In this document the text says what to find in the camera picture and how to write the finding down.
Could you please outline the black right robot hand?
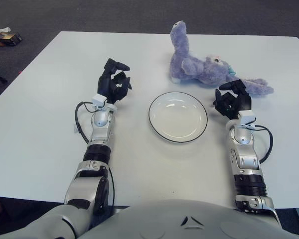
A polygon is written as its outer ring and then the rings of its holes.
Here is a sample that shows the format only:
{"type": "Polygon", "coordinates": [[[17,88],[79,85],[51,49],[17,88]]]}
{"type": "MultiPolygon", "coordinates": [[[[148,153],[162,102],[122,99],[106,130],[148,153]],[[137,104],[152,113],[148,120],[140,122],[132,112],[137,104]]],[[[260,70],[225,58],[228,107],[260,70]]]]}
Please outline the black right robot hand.
{"type": "Polygon", "coordinates": [[[241,80],[235,80],[219,86],[215,90],[215,109],[230,120],[238,119],[238,112],[251,110],[252,100],[241,80]]]}

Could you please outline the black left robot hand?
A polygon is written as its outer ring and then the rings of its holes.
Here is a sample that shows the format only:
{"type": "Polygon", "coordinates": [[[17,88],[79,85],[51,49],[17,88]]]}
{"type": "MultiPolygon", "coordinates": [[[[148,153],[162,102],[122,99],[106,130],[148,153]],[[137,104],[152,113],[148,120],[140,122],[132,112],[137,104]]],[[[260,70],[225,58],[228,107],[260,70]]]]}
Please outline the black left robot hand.
{"type": "Polygon", "coordinates": [[[115,104],[116,101],[122,100],[132,89],[130,77],[125,75],[130,67],[117,62],[111,58],[108,59],[104,66],[104,72],[98,81],[97,93],[106,97],[107,103],[115,104]]]}

